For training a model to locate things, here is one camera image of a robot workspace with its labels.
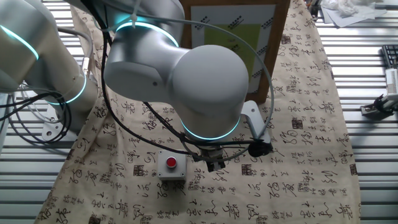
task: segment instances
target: cable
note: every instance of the cable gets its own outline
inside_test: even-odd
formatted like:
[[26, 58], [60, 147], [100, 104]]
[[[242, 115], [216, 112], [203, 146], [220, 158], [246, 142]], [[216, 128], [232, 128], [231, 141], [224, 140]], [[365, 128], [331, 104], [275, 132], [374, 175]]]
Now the cable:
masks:
[[235, 159], [237, 157], [239, 157], [240, 155], [244, 154], [247, 150], [249, 150], [249, 147], [245, 148], [244, 150], [238, 152], [237, 154], [233, 155], [233, 156], [229, 156], [227, 158], [224, 159], [209, 159], [203, 156], [199, 156], [197, 153], [193, 152], [190, 148], [188, 148], [187, 144], [185, 142], [181, 142], [182, 145], [184, 146], [184, 148], [189, 152], [189, 154], [192, 155], [192, 157], [195, 157], [197, 159], [199, 159], [200, 161], [205, 161], [205, 162], [225, 162], [225, 161], [230, 161], [231, 159]]
[[[91, 12], [91, 14], [93, 15], [94, 19], [98, 21], [98, 23], [100, 24], [101, 27], [106, 28], [104, 22], [101, 20], [99, 14], [96, 12], [95, 8], [93, 7], [92, 3], [89, 0], [82, 0], [82, 3], [87, 7], [87, 9]], [[103, 32], [103, 41], [104, 41], [104, 49], [103, 49], [103, 57], [102, 57], [102, 64], [101, 64], [101, 87], [102, 87], [102, 92], [104, 95], [104, 101], [105, 101], [105, 105], [108, 109], [108, 111], [111, 113], [112, 118], [115, 120], [115, 122], [117, 122], [120, 127], [122, 127], [125, 131], [127, 131], [129, 134], [133, 135], [134, 137], [140, 139], [141, 141], [144, 141], [148, 144], [151, 144], [153, 146], [159, 147], [161, 149], [165, 149], [168, 150], [170, 152], [174, 152], [174, 153], [178, 153], [178, 154], [185, 154], [185, 155], [189, 155], [188, 152], [185, 151], [179, 151], [179, 150], [175, 150], [175, 149], [171, 149], [167, 146], [163, 146], [161, 144], [157, 144], [156, 142], [152, 142], [146, 138], [141, 137], [140, 135], [134, 133], [133, 131], [131, 131], [129, 128], [127, 128], [125, 125], [122, 124], [122, 122], [120, 122], [120, 120], [118, 119], [118, 117], [116, 117], [115, 113], [113, 113], [112, 107], [111, 107], [111, 103], [109, 102], [108, 99], [108, 94], [106, 92], [106, 85], [105, 85], [105, 79], [104, 79], [104, 70], [105, 70], [105, 63], [106, 63], [106, 50], [108, 48], [108, 42], [112, 41], [111, 38], [108, 38], [107, 36], [110, 37], [109, 33], [105, 33]]]
[[[24, 99], [24, 100], [27, 99], [27, 96], [25, 96], [24, 91], [21, 91], [21, 95], [22, 95], [22, 99]], [[37, 109], [36, 104], [35, 104], [35, 103], [32, 103], [32, 104], [33, 104], [33, 106], [34, 106], [36, 112], [30, 107], [30, 105], [27, 106], [28, 109], [30, 110], [30, 112], [32, 112], [32, 114], [33, 114], [36, 118], [42, 120], [43, 122], [49, 123], [49, 124], [57, 124], [57, 123], [63, 121], [63, 119], [64, 119], [63, 116], [62, 116], [60, 119], [54, 120], [54, 119], [51, 119], [51, 118], [48, 118], [48, 117], [42, 115], [42, 114], [39, 112], [39, 110]]]
[[[93, 8], [88, 2], [86, 2], [86, 4], [87, 4], [86, 7], [87, 7], [89, 10], [90, 10], [90, 8]], [[99, 23], [100, 27], [102, 28], [102, 30], [105, 30], [106, 27], [105, 27], [105, 25], [103, 24], [103, 22], [101, 21], [101, 19], [100, 19], [98, 13], [97, 13], [97, 12], [91, 12], [91, 13], [94, 15], [94, 18], [98, 21], [98, 23]], [[220, 30], [220, 31], [222, 31], [222, 32], [225, 32], [225, 33], [227, 33], [227, 34], [229, 34], [229, 35], [234, 36], [234, 37], [237, 38], [239, 41], [241, 41], [244, 45], [246, 45], [247, 47], [249, 47], [249, 48], [252, 50], [252, 52], [256, 55], [257, 59], [259, 59], [259, 60], [261, 61], [262, 66], [263, 66], [263, 69], [264, 69], [264, 71], [265, 71], [265, 73], [266, 73], [266, 75], [267, 75], [267, 78], [268, 78], [268, 80], [269, 80], [270, 88], [273, 89], [273, 87], [272, 87], [272, 82], [271, 82], [271, 76], [269, 75], [269, 72], [268, 72], [268, 70], [267, 70], [267, 67], [264, 65], [264, 63], [262, 62], [261, 58], [258, 56], [258, 54], [256, 53], [256, 51], [255, 51], [254, 49], [252, 49], [251, 46], [250, 46], [249, 44], [247, 44], [243, 39], [239, 38], [238, 36], [235, 36], [234, 34], [231, 34], [231, 33], [229, 33], [228, 31], [223, 30], [223, 29], [220, 29], [220, 28], [218, 28], [218, 27], [211, 26], [211, 25], [208, 25], [208, 24], [202, 24], [202, 23], [200, 23], [200, 22], [173, 20], [173, 19], [165, 19], [165, 18], [151, 17], [151, 16], [147, 16], [147, 17], [150, 17], [150, 18], [153, 18], [153, 19], [162, 20], [162, 21], [182, 22], [182, 23], [185, 23], [185, 24], [199, 24], [199, 25], [204, 25], [204, 26], [211, 27], [211, 28], [213, 28], [213, 29], [218, 29], [218, 30]], [[112, 115], [112, 117], [115, 119], [115, 121], [116, 121], [124, 130], [126, 130], [128, 133], [132, 134], [132, 135], [135, 136], [136, 138], [139, 138], [139, 139], [141, 139], [141, 140], [143, 140], [143, 141], [145, 141], [145, 142], [147, 142], [147, 143], [149, 143], [149, 144], [152, 144], [152, 145], [154, 145], [154, 146], [161, 147], [161, 148], [165, 149], [164, 146], [161, 146], [161, 145], [158, 145], [158, 144], [153, 144], [153, 142], [150, 142], [150, 141], [147, 140], [147, 139], [141, 138], [140, 136], [138, 136], [137, 134], [135, 134], [134, 132], [132, 132], [130, 129], [128, 129], [127, 127], [125, 127], [125, 126], [120, 122], [120, 120], [118, 120], [118, 118], [116, 117], [116, 115], [114, 115], [113, 111], [111, 110], [110, 103], [109, 103], [109, 100], [108, 100], [108, 97], [107, 97], [107, 94], [106, 94], [106, 85], [105, 85], [104, 76], [103, 76], [104, 65], [105, 65], [105, 61], [106, 61], [106, 59], [105, 59], [105, 58], [106, 58], [106, 44], [108, 43], [108, 41], [106, 40], [106, 39], [107, 39], [106, 36], [107, 36], [107, 31], [108, 31], [108, 30], [105, 30], [105, 31], [106, 31], [106, 32], [103, 32], [103, 37], [104, 37], [104, 53], [103, 53], [103, 61], [102, 61], [102, 67], [101, 67], [101, 73], [102, 73], [102, 74], [101, 74], [101, 81], [102, 81], [102, 86], [103, 86], [103, 93], [104, 93], [103, 95], [104, 95], [105, 103], [106, 103], [106, 106], [107, 106], [108, 109], [109, 109], [109, 112], [111, 113], [111, 115]], [[273, 112], [273, 110], [274, 110], [274, 92], [273, 92], [273, 91], [271, 91], [271, 98], [272, 98], [272, 102], [271, 102], [271, 114], [270, 114], [269, 118], [267, 119], [266, 124], [265, 124], [264, 128], [262, 129], [262, 132], [260, 133], [259, 137], [261, 137], [261, 136], [265, 133], [266, 126], [269, 124], [269, 121], [271, 120], [272, 112]], [[201, 146], [222, 146], [222, 145], [229, 145], [229, 144], [251, 144], [251, 143], [254, 143], [254, 142], [256, 142], [256, 141], [260, 141], [260, 140], [258, 140], [258, 139], [255, 139], [256, 141], [216, 142], [216, 143], [214, 143], [214, 142], [196, 142], [196, 141], [191, 141], [191, 140], [187, 139], [187, 138], [185, 137], [184, 134], [179, 134], [176, 130], [174, 130], [173, 127], [172, 127], [168, 122], [166, 122], [159, 114], [157, 114], [157, 113], [153, 110], [153, 108], [150, 106], [150, 104], [148, 104], [147, 102], [144, 102], [144, 103], [146, 104], [146, 106], [148, 106], [149, 109], [152, 109], [151, 112], [154, 112], [153, 114], [157, 117], [157, 119], [159, 119], [159, 121], [160, 121], [170, 132], [172, 132], [174, 135], [176, 135], [177, 137], [180, 138], [182, 144], [184, 145], [184, 147], [186, 148], [186, 150], [188, 151], [188, 153], [191, 154], [192, 156], [195, 156], [197, 159], [200, 159], [200, 160], [204, 160], [204, 161], [208, 161], [208, 162], [223, 162], [223, 161], [227, 161], [227, 160], [230, 160], [230, 159], [234, 159], [234, 158], [240, 156], [241, 154], [245, 153], [245, 152], [248, 150], [248, 147], [245, 148], [245, 150], [241, 151], [241, 152], [240, 152], [239, 154], [237, 154], [237, 155], [234, 155], [234, 156], [232, 156], [232, 157], [228, 157], [228, 158], [226, 158], [226, 159], [219, 159], [219, 160], [216, 160], [216, 159], [209, 159], [209, 158], [205, 158], [205, 157], [202, 157], [202, 156], [198, 156], [197, 154], [193, 153], [193, 152], [187, 147], [186, 142], [188, 142], [188, 143], [190, 143], [190, 144], [194, 144], [194, 145], [196, 145], [196, 146], [197, 146], [197, 145], [201, 145]]]
[[[98, 14], [97, 10], [95, 9], [92, 0], [81, 0], [81, 3], [83, 3], [83, 5], [91, 12], [91, 14], [93, 15], [94, 19], [98, 22], [100, 27], [104, 27], [105, 23], [103, 22], [103, 20], [101, 19], [101, 16]], [[107, 40], [107, 42], [109, 43], [110, 46], [112, 46], [112, 38], [111, 35], [109, 34], [109, 32], [103, 32], [103, 36], [104, 38]]]
[[93, 40], [91, 39], [91, 37], [89, 35], [87, 35], [86, 33], [74, 30], [74, 29], [68, 29], [65, 27], [57, 27], [59, 32], [64, 32], [67, 34], [72, 34], [72, 35], [79, 35], [82, 38], [86, 39], [88, 42], [88, 53], [85, 57], [90, 58], [93, 55]]
[[264, 133], [265, 133], [265, 131], [266, 131], [266, 129], [267, 129], [267, 127], [268, 127], [270, 121], [271, 121], [272, 114], [273, 114], [273, 112], [274, 112], [274, 103], [275, 103], [274, 87], [272, 86], [271, 75], [270, 75], [270, 73], [269, 73], [269, 71], [268, 71], [266, 65], [265, 65], [264, 62], [261, 60], [261, 58], [260, 58], [260, 56], [257, 54], [257, 52], [256, 52], [246, 41], [244, 41], [242, 38], [238, 37], [237, 35], [232, 34], [231, 32], [228, 32], [227, 30], [224, 30], [224, 29], [221, 29], [221, 28], [219, 28], [219, 27], [217, 27], [217, 26], [213, 26], [213, 25], [206, 24], [206, 23], [203, 23], [203, 22], [186, 21], [186, 20], [180, 20], [180, 19], [168, 19], [168, 18], [161, 18], [161, 17], [150, 16], [150, 15], [142, 15], [142, 14], [139, 14], [139, 16], [141, 16], [141, 17], [146, 17], [146, 18], [150, 18], [150, 19], [155, 19], [155, 20], [158, 20], [158, 21], [179, 22], [179, 23], [182, 23], [182, 24], [207, 26], [207, 27], [209, 27], [209, 28], [212, 28], [212, 29], [216, 29], [216, 30], [218, 30], [218, 31], [221, 31], [221, 32], [223, 32], [223, 33], [225, 33], [225, 34], [232, 35], [234, 38], [236, 38], [238, 41], [240, 41], [242, 44], [244, 44], [244, 45], [256, 56], [256, 58], [258, 59], [258, 61], [260, 61], [261, 66], [262, 66], [262, 69], [264, 69], [264, 71], [265, 71], [265, 73], [266, 73], [266, 77], [267, 77], [268, 83], [269, 83], [269, 88], [271, 89], [271, 108], [270, 108], [270, 114], [269, 114], [269, 116], [268, 116], [268, 118], [267, 118], [267, 120], [266, 120], [266, 123], [265, 123], [264, 127], [261, 129], [261, 132], [259, 133], [258, 138], [260, 138], [260, 137], [262, 137], [262, 136], [264, 135]]
[[[106, 5], [109, 5], [110, 7], [113, 7], [114, 9], [120, 10], [120, 11], [122, 11], [122, 12], [126, 12], [126, 13], [128, 13], [128, 14], [132, 14], [132, 12], [128, 11], [127, 9], [123, 9], [123, 8], [121, 8], [121, 7], [119, 7], [119, 6], [112, 5], [112, 4], [108, 3], [108, 2], [103, 2], [103, 3], [106, 4]], [[187, 20], [181, 20], [181, 19], [161, 18], [161, 17], [150, 16], [150, 15], [146, 15], [146, 14], [138, 14], [138, 16], [145, 17], [145, 18], [149, 18], [149, 19], [154, 19], [154, 20], [158, 20], [158, 21], [179, 22], [179, 23], [182, 23], [182, 24], [207, 26], [207, 27], [209, 27], [209, 28], [212, 28], [212, 29], [218, 30], [218, 31], [220, 31], [220, 32], [223, 32], [223, 33], [225, 33], [225, 34], [231, 35], [231, 36], [233, 36], [234, 38], [236, 38], [238, 41], [240, 41], [242, 44], [244, 44], [244, 45], [256, 56], [256, 58], [258, 59], [258, 61], [260, 61], [261, 66], [262, 66], [262, 69], [264, 70], [264, 72], [265, 72], [265, 74], [266, 74], [266, 77], [267, 77], [267, 79], [268, 79], [269, 88], [271, 89], [271, 109], [270, 109], [270, 114], [269, 114], [269, 116], [268, 116], [268, 118], [267, 118], [267, 120], [266, 120], [266, 122], [265, 122], [265, 124], [264, 124], [264, 127], [261, 129], [261, 132], [259, 133], [258, 138], [261, 138], [261, 137], [264, 135], [264, 133], [265, 133], [265, 131], [266, 131], [266, 129], [267, 129], [267, 127], [268, 127], [270, 121], [271, 121], [272, 114], [273, 114], [273, 112], [274, 112], [274, 103], [275, 103], [274, 87], [273, 87], [273, 85], [272, 85], [272, 78], [271, 78], [271, 75], [270, 75], [270, 73], [269, 73], [269, 71], [268, 71], [266, 65], [265, 65], [264, 62], [261, 60], [261, 58], [260, 58], [260, 56], [257, 54], [257, 52], [256, 52], [246, 41], [244, 41], [242, 38], [238, 37], [238, 36], [235, 35], [235, 34], [232, 34], [231, 32], [229, 32], [229, 31], [227, 31], [227, 30], [224, 30], [224, 29], [219, 28], [219, 27], [217, 27], [217, 26], [213, 26], [213, 25], [206, 24], [206, 23], [203, 23], [203, 22], [187, 21]], [[125, 22], [127, 22], [127, 21], [129, 21], [129, 20], [130, 20], [130, 18], [127, 18], [127, 19], [123, 20], [122, 22], [116, 24], [116, 25], [115, 25], [114, 27], [112, 27], [112, 28], [115, 28], [115, 27], [117, 28], [117, 27], [119, 27], [121, 24], [123, 24], [123, 23], [125, 23]]]
[[[59, 98], [59, 95], [58, 95], [58, 94], [56, 94], [56, 93], [51, 93], [51, 94], [52, 94], [52, 95], [51, 95], [52, 97], [54, 97], [54, 98]], [[9, 95], [9, 98], [7, 99], [7, 103], [9, 103], [9, 102], [11, 101], [11, 99], [12, 99], [12, 101], [14, 102], [14, 104], [16, 104], [16, 103], [15, 103], [15, 99], [14, 99], [14, 97], [13, 97], [12, 95]], [[60, 131], [54, 138], [52, 138], [52, 139], [50, 139], [50, 140], [48, 140], [48, 141], [44, 141], [43, 139], [39, 139], [39, 138], [37, 138], [36, 136], [34, 136], [34, 134], [32, 134], [32, 133], [29, 131], [29, 129], [25, 126], [25, 124], [22, 122], [21, 117], [19, 116], [19, 113], [17, 112], [17, 109], [16, 109], [15, 107], [14, 107], [14, 111], [11, 112], [11, 113], [15, 113], [15, 114], [16, 114], [16, 116], [17, 116], [17, 118], [18, 118], [18, 121], [20, 122], [20, 124], [22, 125], [22, 127], [23, 127], [23, 128], [26, 130], [26, 132], [27, 132], [31, 137], [33, 137], [36, 141], [33, 141], [33, 140], [30, 140], [30, 139], [25, 138], [25, 137], [16, 129], [16, 127], [14, 126], [13, 120], [12, 120], [11, 117], [9, 116], [9, 117], [8, 117], [8, 120], [9, 120], [9, 123], [10, 123], [12, 129], [14, 130], [14, 132], [15, 132], [19, 137], [21, 137], [23, 140], [25, 140], [25, 141], [27, 141], [27, 142], [29, 142], [29, 143], [31, 143], [31, 144], [50, 144], [50, 143], [55, 143], [55, 142], [60, 141], [60, 140], [66, 135], [66, 133], [67, 133], [67, 132], [69, 131], [69, 129], [70, 129], [70, 126], [71, 126], [71, 124], [72, 124], [72, 114], [71, 114], [71, 112], [70, 112], [69, 106], [65, 103], [65, 100], [64, 100], [64, 99], [58, 100], [58, 102], [60, 103], [61, 108], [63, 108], [63, 107], [66, 107], [66, 108], [67, 108], [66, 110], [64, 110], [64, 116], [66, 117], [66, 113], [68, 113], [68, 114], [69, 114], [69, 119], [66, 120], [66, 123], [62, 126], [61, 131]]]

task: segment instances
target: white paper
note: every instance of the white paper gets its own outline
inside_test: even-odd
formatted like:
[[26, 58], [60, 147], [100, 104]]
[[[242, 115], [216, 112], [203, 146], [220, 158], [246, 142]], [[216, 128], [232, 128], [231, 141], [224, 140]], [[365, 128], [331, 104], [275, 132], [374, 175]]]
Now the white paper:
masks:
[[324, 7], [321, 7], [321, 8], [322, 8], [322, 13], [323, 13], [323, 22], [325, 24], [333, 23], [333, 20], [330, 18], [328, 12], [326, 10], [324, 10]]
[[339, 11], [330, 10], [330, 9], [326, 9], [326, 8], [323, 8], [323, 10], [330, 16], [330, 18], [333, 20], [333, 22], [336, 25], [338, 25], [339, 27], [346, 27], [348, 25], [366, 20], [365, 18], [358, 18], [358, 17], [353, 17], [353, 16], [341, 18]]
[[329, 23], [326, 22], [326, 17], [328, 16], [337, 26], [339, 27], [346, 27], [348, 25], [357, 23], [357, 22], [361, 22], [364, 21], [366, 19], [374, 19], [376, 17], [379, 17], [385, 13], [387, 13], [387, 10], [383, 9], [383, 10], [379, 10], [376, 9], [374, 10], [373, 13], [370, 13], [370, 10], [368, 11], [369, 13], [366, 12], [362, 12], [361, 15], [363, 17], [354, 17], [354, 16], [349, 16], [349, 17], [344, 17], [342, 18], [340, 15], [340, 12], [337, 10], [331, 10], [331, 9], [327, 9], [322, 7], [322, 12], [325, 18], [325, 23]]
[[376, 3], [372, 3], [368, 6], [356, 6], [358, 13], [353, 14], [353, 17], [374, 19], [376, 15], [375, 5]]

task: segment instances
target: plastic bag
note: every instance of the plastic bag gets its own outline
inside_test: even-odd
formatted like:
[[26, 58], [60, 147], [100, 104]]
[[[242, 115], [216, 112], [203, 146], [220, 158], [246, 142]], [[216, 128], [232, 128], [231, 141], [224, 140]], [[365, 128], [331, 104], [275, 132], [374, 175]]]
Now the plastic bag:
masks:
[[323, 0], [322, 7], [338, 10], [342, 16], [352, 16], [359, 12], [358, 6], [368, 6], [374, 0]]

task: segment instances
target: white mounting bracket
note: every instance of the white mounting bracket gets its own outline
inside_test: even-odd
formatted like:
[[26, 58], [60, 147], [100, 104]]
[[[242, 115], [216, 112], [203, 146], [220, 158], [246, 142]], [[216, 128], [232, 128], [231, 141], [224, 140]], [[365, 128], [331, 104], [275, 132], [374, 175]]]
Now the white mounting bracket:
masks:
[[[57, 118], [57, 113], [55, 112], [55, 109], [49, 105], [47, 108], [47, 117], [48, 118]], [[56, 123], [56, 124], [50, 124], [50, 123], [44, 123], [43, 125], [43, 131], [42, 131], [42, 138], [45, 141], [48, 141], [50, 139], [53, 139], [62, 129], [62, 123]], [[78, 133], [74, 133], [73, 131], [69, 130], [67, 132], [67, 135], [64, 136], [61, 140], [63, 141], [75, 141], [77, 139]]]
[[[243, 104], [241, 114], [245, 115], [253, 138], [258, 139], [261, 130], [264, 128], [265, 124], [262, 120], [262, 116], [257, 103], [252, 100], [245, 102]], [[265, 143], [271, 142], [271, 137], [269, 136], [267, 129], [259, 139], [264, 140]]]

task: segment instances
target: metal grating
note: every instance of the metal grating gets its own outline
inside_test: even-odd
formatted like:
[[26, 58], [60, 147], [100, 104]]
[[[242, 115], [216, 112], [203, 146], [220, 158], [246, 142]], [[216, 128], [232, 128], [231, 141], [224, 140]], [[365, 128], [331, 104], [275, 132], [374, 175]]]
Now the metal grating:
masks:
[[[58, 26], [73, 27], [67, 3], [61, 0], [43, 2], [53, 13]], [[333, 65], [355, 153], [362, 197], [362, 224], [398, 223], [398, 116], [374, 122], [362, 117], [359, 110], [359, 106], [370, 104], [376, 97], [386, 94], [384, 62], [379, 50], [384, 44], [398, 44], [398, 2], [385, 1], [379, 7], [387, 7], [388, 13], [374, 21], [346, 28], [324, 24], [322, 17], [317, 22]], [[83, 51], [79, 39], [62, 33], [60, 37], [81, 63]], [[46, 102], [38, 103], [41, 111], [47, 110]], [[43, 124], [29, 110], [23, 110], [21, 117], [33, 133], [41, 135]], [[71, 145], [72, 142], [60, 142], [49, 147], [32, 146], [8, 129], [0, 156], [0, 223], [33, 223]]]

